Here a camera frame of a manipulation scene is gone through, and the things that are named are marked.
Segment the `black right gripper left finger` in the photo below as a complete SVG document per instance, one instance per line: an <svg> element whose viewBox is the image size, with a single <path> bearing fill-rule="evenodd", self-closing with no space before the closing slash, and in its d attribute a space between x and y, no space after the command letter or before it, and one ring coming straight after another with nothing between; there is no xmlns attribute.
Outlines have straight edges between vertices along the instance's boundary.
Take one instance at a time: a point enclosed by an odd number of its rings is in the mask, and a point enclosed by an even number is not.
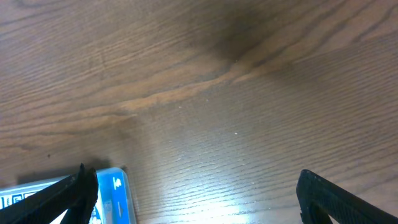
<svg viewBox="0 0 398 224"><path fill-rule="evenodd" d="M2 209L1 223L51 223L64 215L62 223L89 224L98 190L96 170L81 164L78 173Z"/></svg>

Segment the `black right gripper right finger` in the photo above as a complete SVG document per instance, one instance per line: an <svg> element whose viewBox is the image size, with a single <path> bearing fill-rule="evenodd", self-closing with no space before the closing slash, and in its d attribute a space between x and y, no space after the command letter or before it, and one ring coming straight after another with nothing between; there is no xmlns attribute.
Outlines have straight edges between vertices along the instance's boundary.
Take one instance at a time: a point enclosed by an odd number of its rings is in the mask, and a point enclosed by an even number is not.
<svg viewBox="0 0 398 224"><path fill-rule="evenodd" d="M300 173L296 194L304 224L397 223L397 217L307 169Z"/></svg>

